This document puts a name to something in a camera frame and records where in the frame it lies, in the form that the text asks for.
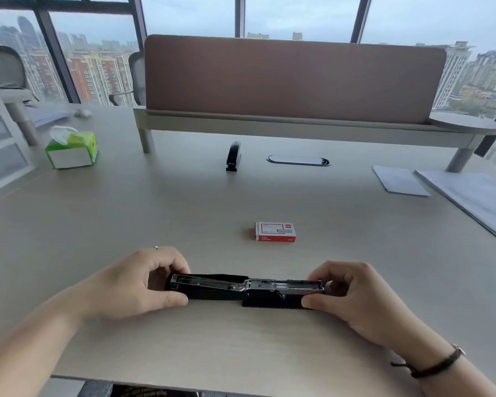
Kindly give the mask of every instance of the open stapler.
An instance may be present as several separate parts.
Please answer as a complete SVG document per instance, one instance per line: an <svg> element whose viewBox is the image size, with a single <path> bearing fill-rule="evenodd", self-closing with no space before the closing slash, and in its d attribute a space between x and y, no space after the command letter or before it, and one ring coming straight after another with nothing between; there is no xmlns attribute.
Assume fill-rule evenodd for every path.
<svg viewBox="0 0 496 397"><path fill-rule="evenodd" d="M227 274L172 273L166 291L178 291L193 300L242 301L243 307L301 309L301 298L323 293L321 281L269 280Z"/></svg>

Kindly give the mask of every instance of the green tissue box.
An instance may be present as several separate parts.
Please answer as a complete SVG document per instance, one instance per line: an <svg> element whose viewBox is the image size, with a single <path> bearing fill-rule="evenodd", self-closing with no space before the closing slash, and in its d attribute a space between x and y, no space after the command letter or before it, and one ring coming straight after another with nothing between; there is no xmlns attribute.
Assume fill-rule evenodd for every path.
<svg viewBox="0 0 496 397"><path fill-rule="evenodd" d="M91 166L97 157L96 136L93 132L73 132L67 144L52 139L45 150L55 169Z"/></svg>

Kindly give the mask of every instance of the person's left hand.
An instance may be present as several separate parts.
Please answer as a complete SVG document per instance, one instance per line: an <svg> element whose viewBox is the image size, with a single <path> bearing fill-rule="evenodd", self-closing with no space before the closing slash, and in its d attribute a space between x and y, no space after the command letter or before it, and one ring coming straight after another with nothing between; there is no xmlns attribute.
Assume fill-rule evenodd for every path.
<svg viewBox="0 0 496 397"><path fill-rule="evenodd" d="M188 303L184 294L162 291L171 271L190 273L178 250L172 246L140 249L65 289L56 298L80 320L119 319L165 307L183 307Z"/></svg>

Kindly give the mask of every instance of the brown partition panel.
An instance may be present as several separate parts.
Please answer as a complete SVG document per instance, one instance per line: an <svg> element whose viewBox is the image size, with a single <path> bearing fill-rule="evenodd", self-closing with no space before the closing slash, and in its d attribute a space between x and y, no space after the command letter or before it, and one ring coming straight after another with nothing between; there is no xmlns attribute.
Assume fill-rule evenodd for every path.
<svg viewBox="0 0 496 397"><path fill-rule="evenodd" d="M147 108L423 124L445 60L430 47L151 35Z"/></svg>

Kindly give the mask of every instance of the red and white box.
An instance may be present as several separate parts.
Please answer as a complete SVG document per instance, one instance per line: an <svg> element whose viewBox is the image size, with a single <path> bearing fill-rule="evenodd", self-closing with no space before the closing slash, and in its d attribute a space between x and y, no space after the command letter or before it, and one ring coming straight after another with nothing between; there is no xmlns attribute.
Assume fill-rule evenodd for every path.
<svg viewBox="0 0 496 397"><path fill-rule="evenodd" d="M295 242L296 231L292 223L255 222L256 241Z"/></svg>

